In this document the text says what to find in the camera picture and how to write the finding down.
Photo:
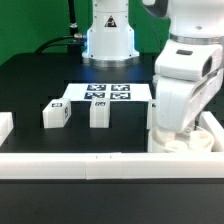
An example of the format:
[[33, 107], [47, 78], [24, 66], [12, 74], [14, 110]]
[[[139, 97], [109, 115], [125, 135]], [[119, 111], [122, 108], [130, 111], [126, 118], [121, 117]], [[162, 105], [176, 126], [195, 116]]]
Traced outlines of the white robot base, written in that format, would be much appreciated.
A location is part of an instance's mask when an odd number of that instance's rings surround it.
[[83, 62], [121, 67], [138, 62], [134, 30], [129, 25], [129, 0], [92, 0], [93, 22], [87, 31]]

